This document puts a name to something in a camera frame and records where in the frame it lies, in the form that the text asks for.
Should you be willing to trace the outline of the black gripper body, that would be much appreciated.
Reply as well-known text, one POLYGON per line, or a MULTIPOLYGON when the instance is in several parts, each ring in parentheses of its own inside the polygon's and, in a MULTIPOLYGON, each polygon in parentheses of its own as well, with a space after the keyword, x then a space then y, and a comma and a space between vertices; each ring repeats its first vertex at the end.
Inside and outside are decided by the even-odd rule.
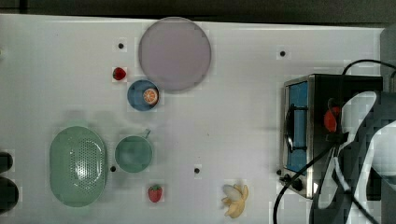
POLYGON ((327 107, 328 107, 328 109, 332 109, 334 106, 339 106, 340 107, 340 113, 339 113, 338 119, 336 121, 337 128, 336 128, 336 132, 335 133, 330 133, 326 129, 329 132, 329 134, 326 136, 326 140, 329 141, 329 142, 337 143, 337 144, 344 144, 345 141, 347 140, 348 133, 344 133, 342 131, 342 107, 335 102, 334 98, 330 98, 328 100, 327 107))

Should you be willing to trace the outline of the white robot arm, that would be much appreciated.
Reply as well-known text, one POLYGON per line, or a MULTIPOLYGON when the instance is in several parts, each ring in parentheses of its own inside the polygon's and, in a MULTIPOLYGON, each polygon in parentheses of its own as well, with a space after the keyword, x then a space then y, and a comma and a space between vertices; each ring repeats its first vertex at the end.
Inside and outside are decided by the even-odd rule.
POLYGON ((309 224, 380 224, 368 206, 376 171, 395 185, 395 94, 366 91, 341 109, 343 142, 331 149, 312 202, 309 224))

